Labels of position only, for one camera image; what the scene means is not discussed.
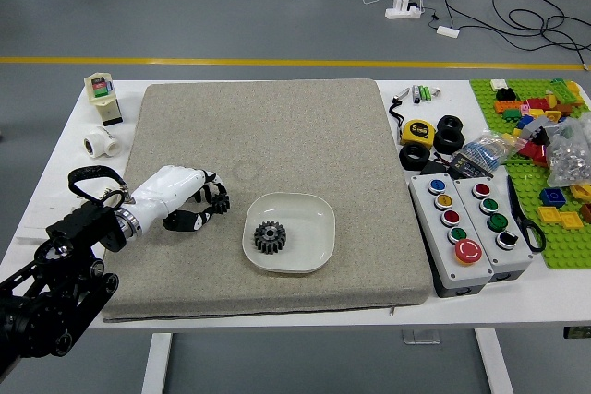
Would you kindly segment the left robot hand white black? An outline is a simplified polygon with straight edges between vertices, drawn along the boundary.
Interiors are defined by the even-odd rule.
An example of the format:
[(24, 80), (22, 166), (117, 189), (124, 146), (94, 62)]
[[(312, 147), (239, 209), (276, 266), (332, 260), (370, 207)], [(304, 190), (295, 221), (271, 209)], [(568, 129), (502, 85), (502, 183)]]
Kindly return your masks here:
[(131, 198), (115, 212), (126, 239), (142, 236), (155, 221), (169, 231), (195, 232), (213, 215), (230, 209), (216, 173), (181, 166), (163, 166)]

